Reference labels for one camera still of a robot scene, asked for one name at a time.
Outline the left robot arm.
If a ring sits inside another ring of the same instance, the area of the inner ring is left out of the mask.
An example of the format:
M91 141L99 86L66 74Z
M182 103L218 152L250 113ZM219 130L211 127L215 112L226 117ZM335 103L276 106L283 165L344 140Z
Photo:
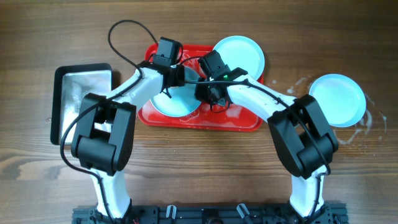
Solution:
M180 42L161 38L155 55L136 64L131 78L104 96L87 94L68 127L74 130L71 154L80 162L77 171L93 179L96 219L103 223L132 221L123 170L132 152L136 113L183 76L182 53Z

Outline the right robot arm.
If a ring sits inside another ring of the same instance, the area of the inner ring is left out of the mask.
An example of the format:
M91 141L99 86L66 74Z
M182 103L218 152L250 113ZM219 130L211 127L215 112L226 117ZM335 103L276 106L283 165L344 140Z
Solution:
M320 216L323 179L338 141L317 100L278 93L242 68L230 69L213 50L198 59L206 75L196 82L195 96L210 105L236 104L267 122L277 156L292 175L289 202L307 223Z

